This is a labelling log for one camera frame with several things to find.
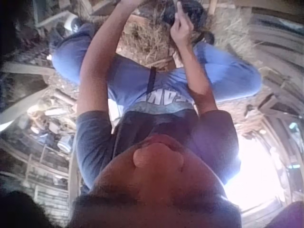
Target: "clutter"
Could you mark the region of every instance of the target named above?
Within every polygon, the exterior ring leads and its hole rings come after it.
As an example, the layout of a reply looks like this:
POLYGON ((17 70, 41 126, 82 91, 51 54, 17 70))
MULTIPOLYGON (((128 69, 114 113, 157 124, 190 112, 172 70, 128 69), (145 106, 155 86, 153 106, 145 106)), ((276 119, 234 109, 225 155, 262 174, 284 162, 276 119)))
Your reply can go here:
POLYGON ((49 130, 55 134, 59 133, 60 123, 58 121, 51 121, 48 126, 49 130))
POLYGON ((70 153, 72 151, 72 145, 73 138, 71 135, 61 137, 60 141, 57 143, 57 146, 66 153, 70 153))

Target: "wooden plank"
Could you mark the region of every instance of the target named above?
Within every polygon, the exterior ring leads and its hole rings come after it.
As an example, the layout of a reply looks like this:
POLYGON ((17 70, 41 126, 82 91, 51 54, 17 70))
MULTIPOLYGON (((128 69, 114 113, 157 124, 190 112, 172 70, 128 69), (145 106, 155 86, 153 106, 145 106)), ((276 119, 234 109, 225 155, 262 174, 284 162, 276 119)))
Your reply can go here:
POLYGON ((266 33, 255 33, 249 30, 250 38, 256 43, 269 43, 272 45, 282 46, 283 48, 290 49, 300 54, 304 53, 303 44, 294 42, 284 37, 270 36, 266 33))
POLYGON ((1 68, 1 72, 52 76, 56 71, 55 69, 44 66, 41 67, 23 63, 5 62, 1 68))
POLYGON ((60 9, 64 9, 64 8, 68 7, 69 5, 71 5, 70 0, 59 0, 59 8, 60 9))
POLYGON ((215 9, 217 7, 218 0, 210 0, 210 5, 208 8, 208 15, 214 15, 215 9))
POLYGON ((40 163, 42 163, 42 161, 43 161, 43 157, 44 157, 44 154, 45 154, 45 152, 46 152, 46 148, 47 148, 47 145, 45 144, 45 145, 43 146, 42 153, 41 153, 41 157, 40 157, 40 159, 39 159, 39 162, 40 162, 40 163))
POLYGON ((289 121, 297 121, 299 118, 301 118, 299 115, 294 115, 294 114, 285 113, 283 111, 272 109, 272 107, 278 102, 281 102, 290 107, 289 104, 287 104, 283 101, 279 101, 275 95, 272 95, 271 98, 267 102, 263 103, 263 105, 261 105, 259 107, 259 111, 266 115, 269 115, 270 117, 286 119, 289 121))
POLYGON ((54 96, 57 97, 60 100, 63 100, 64 102, 68 103, 69 105, 76 105, 76 99, 71 98, 69 95, 65 94, 59 89, 55 89, 54 96))
POLYGON ((91 15, 93 13, 93 9, 90 0, 81 0, 81 3, 86 9, 87 13, 91 15))
POLYGON ((249 31, 252 33, 263 33, 269 36, 282 37, 293 42, 299 43, 303 46, 304 37, 287 30, 274 28, 271 26, 262 26, 262 25, 250 25, 249 31))
MULTIPOLYGON (((20 180, 20 181, 23 181, 23 179, 21 177, 17 176, 16 174, 10 173, 10 172, 0 171, 0 174, 5 175, 5 176, 9 176, 9 177, 12 177, 12 178, 15 178, 15 179, 20 180)), ((28 182, 36 184, 36 185, 41 186, 41 187, 46 188, 46 189, 51 189, 53 191, 67 193, 67 190, 54 188, 52 186, 48 186, 46 184, 40 183, 40 182, 35 181, 35 180, 29 179, 28 182)))
POLYGON ((115 9, 115 1, 112 0, 103 0, 92 7, 91 15, 94 16, 108 16, 115 9))
POLYGON ((74 200, 79 196, 79 187, 81 181, 81 177, 78 176, 78 163, 76 157, 76 136, 74 137, 73 141, 73 151, 70 159, 68 175, 68 203, 69 207, 71 208, 74 200))
POLYGON ((27 181, 28 178, 29 178, 29 170, 31 168, 31 162, 32 162, 32 154, 30 154, 29 157, 28 157, 27 170, 25 172, 25 181, 27 181))
POLYGON ((48 90, 48 87, 45 89, 42 89, 34 94, 31 94, 22 100, 16 102, 9 108, 5 109, 1 113, 0 122, 1 124, 8 123, 10 121, 15 120, 20 115, 25 113, 31 106, 35 105, 43 96, 43 94, 48 90))
POLYGON ((258 47, 256 48, 256 55, 259 60, 264 62, 265 66, 274 69, 282 75, 290 76, 290 80, 299 88, 304 87, 303 72, 300 69, 258 47))
POLYGON ((282 84, 277 84, 271 80, 268 76, 263 78, 263 84, 270 87, 272 91, 279 97, 279 99, 285 99, 288 100, 293 104, 293 106, 296 106, 296 110, 299 111, 299 113, 303 113, 304 110, 304 102, 301 101, 297 96, 293 95, 293 91, 287 90, 287 88, 283 88, 282 84))
POLYGON ((236 6, 270 9, 293 15, 303 14, 303 5, 296 4, 296 1, 291 3, 291 1, 286 0, 235 0, 234 2, 236 6))
POLYGON ((270 137, 276 143, 275 147, 278 151, 280 151, 280 155, 284 159, 284 166, 289 166, 291 164, 288 152, 286 151, 281 139, 278 137, 277 133, 272 127, 272 124, 269 122, 270 118, 264 117, 262 120, 263 128, 269 133, 270 137))
POLYGON ((276 57, 282 60, 304 67, 304 55, 300 53, 288 49, 284 49, 281 47, 265 45, 265 44, 260 44, 257 46, 257 48, 266 51, 272 55, 275 55, 276 57))
POLYGON ((60 12, 60 13, 52 16, 52 17, 49 17, 49 18, 37 23, 35 26, 37 28, 40 28, 40 27, 46 26, 46 25, 51 24, 51 23, 57 23, 62 18, 67 18, 70 14, 71 13, 68 10, 65 10, 63 12, 60 12))
POLYGON ((288 13, 283 13, 269 9, 262 9, 262 8, 252 8, 252 13, 285 19, 302 25, 304 24, 304 15, 292 15, 288 13))
MULTIPOLYGON (((29 157, 27 155, 25 155, 24 153, 22 153, 20 151, 17 151, 15 148, 13 148, 9 143, 4 141, 3 139, 0 139, 0 148, 2 148, 4 151, 6 151, 8 154, 10 154, 14 158, 18 159, 19 161, 22 161, 26 164, 28 163, 29 157)), ((31 165, 37 169, 44 170, 52 175, 59 175, 66 179, 68 178, 68 173, 48 167, 33 159, 31 161, 31 165)))

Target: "wooden board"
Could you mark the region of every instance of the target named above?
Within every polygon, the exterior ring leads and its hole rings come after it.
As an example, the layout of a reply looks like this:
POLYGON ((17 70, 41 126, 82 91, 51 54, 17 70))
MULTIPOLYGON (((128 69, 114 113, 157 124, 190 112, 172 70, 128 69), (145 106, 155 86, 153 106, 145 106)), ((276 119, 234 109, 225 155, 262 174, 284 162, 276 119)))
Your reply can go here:
POLYGON ((1 72, 52 76, 56 71, 55 69, 44 66, 41 67, 31 64, 5 62, 1 68, 1 72))
POLYGON ((263 50, 256 48, 256 56, 259 60, 263 61, 265 66, 274 69, 282 75, 290 76, 290 80, 299 88, 304 86, 303 72, 288 63, 287 61, 281 60, 280 58, 267 53, 263 50))
POLYGON ((285 20, 289 20, 298 24, 304 24, 304 14, 303 15, 292 15, 288 13, 283 13, 279 11, 269 10, 269 9, 262 9, 262 8, 252 8, 253 14, 260 14, 260 15, 268 15, 272 17, 277 17, 285 20))
POLYGON ((208 8, 208 15, 214 15, 215 9, 217 7, 218 0, 210 0, 210 5, 208 8))
POLYGON ((261 26, 261 25, 250 25, 249 32, 258 33, 258 34, 261 33, 273 37, 281 37, 293 41, 295 43, 299 43, 299 45, 302 45, 302 47, 304 45, 304 36, 279 28, 273 28, 270 26, 261 26))
POLYGON ((47 90, 48 87, 21 99, 9 108, 5 109, 1 113, 0 123, 5 124, 18 118, 20 115, 25 113, 31 106, 35 105, 42 98, 43 94, 47 90))
POLYGON ((275 36, 270 36, 268 34, 254 33, 251 31, 249 31, 249 34, 250 34, 250 38, 258 44, 260 43, 275 44, 300 54, 304 53, 303 44, 299 44, 298 42, 293 42, 284 37, 275 37, 275 36))
POLYGON ((300 53, 266 44, 260 44, 257 46, 257 48, 272 55, 275 55, 276 57, 282 60, 294 63, 300 67, 304 67, 304 55, 300 53))
POLYGON ((303 5, 294 0, 235 0, 236 6, 270 9, 293 15, 303 14, 303 5))
MULTIPOLYGON (((28 163, 29 161, 29 156, 25 155, 24 153, 15 150, 14 148, 12 148, 10 146, 9 143, 7 143, 6 141, 4 141, 3 139, 0 139, 0 147, 6 151, 8 154, 10 154, 11 156, 13 156, 14 158, 18 159, 19 161, 22 161, 24 163, 28 163)), ((68 174, 66 172, 63 171, 59 171, 56 170, 54 168, 48 167, 38 161, 35 160, 31 160, 31 166, 37 168, 37 169, 42 169, 43 171, 46 171, 52 175, 59 175, 62 176, 63 178, 68 178, 68 174)))

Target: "blue t-shirt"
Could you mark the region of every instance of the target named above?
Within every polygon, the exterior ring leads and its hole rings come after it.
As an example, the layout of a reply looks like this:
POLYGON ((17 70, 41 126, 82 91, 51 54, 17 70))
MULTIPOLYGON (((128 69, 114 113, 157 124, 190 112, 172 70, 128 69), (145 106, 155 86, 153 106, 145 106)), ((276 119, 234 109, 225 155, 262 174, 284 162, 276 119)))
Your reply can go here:
POLYGON ((175 91, 158 89, 141 97, 111 132, 108 113, 91 111, 77 119, 77 160, 88 188, 114 157, 156 133, 189 148, 224 184, 239 172, 238 138, 230 114, 216 110, 199 118, 193 104, 175 91))

